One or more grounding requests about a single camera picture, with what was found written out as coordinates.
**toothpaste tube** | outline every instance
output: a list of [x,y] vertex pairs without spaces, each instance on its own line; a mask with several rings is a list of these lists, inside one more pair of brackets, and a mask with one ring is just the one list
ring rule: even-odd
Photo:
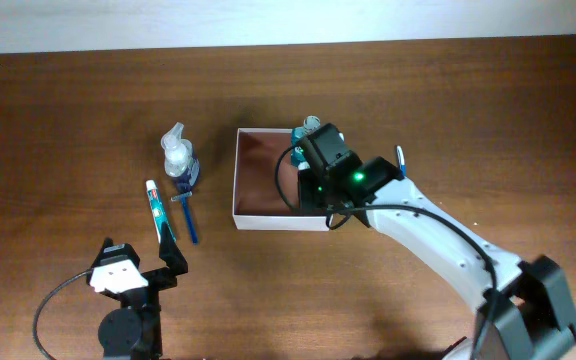
[[161,202],[161,196],[159,195],[159,190],[154,180],[146,181],[146,192],[148,193],[148,200],[150,201],[150,210],[152,210],[152,217],[155,220],[155,229],[157,230],[157,240],[161,244],[161,229],[164,224],[170,231],[170,236],[174,242],[177,242],[175,234],[173,234],[172,229],[170,229],[170,224],[168,223],[168,217],[166,216],[166,211],[164,210],[164,204]]

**brown table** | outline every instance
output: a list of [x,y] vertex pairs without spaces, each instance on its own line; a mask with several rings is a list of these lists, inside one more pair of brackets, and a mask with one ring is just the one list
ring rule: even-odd
[[[202,179],[202,243],[170,207],[190,273],[162,293],[173,359],[349,359],[471,335],[458,295],[404,247],[352,221],[335,233],[237,231],[235,131],[335,123],[364,159],[393,159],[484,238],[565,270],[576,301],[576,36],[0,56],[0,359],[37,359],[41,298],[105,236],[160,266],[144,181],[173,188],[176,121]],[[117,304],[83,281],[40,321],[59,359],[98,359]],[[576,359],[576,349],[567,357]]]

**open box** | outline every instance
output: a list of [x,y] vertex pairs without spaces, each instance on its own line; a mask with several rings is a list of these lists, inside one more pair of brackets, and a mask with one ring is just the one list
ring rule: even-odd
[[[325,216],[295,215],[275,186],[275,166],[290,145],[290,129],[237,130],[232,217],[239,230],[328,231]],[[298,205],[297,168],[290,155],[282,160],[279,183],[286,197]]]

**clear plastic bottle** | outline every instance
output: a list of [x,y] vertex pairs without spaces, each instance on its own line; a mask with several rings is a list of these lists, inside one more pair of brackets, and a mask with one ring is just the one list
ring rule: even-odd
[[[302,137],[308,135],[309,133],[317,130],[317,128],[319,128],[319,125],[321,125],[321,121],[319,120],[318,117],[312,116],[312,115],[308,116],[304,120],[304,126],[300,126],[298,128],[294,128],[292,130],[292,133],[290,136],[290,142],[292,143],[292,145],[297,144],[299,139],[301,139]],[[301,148],[296,147],[295,150],[293,150],[292,155],[290,156],[290,163],[293,166],[298,167],[299,164],[301,164],[304,161],[306,161],[306,159],[304,158],[304,155],[302,154]]]
[[192,143],[181,138],[184,125],[177,123],[161,138],[166,160],[166,174],[172,178],[179,193],[191,191],[199,178],[199,160]]

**wall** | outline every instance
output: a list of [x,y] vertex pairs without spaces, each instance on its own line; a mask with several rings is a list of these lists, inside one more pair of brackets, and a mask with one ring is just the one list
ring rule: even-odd
[[0,53],[576,33],[576,0],[0,0]]

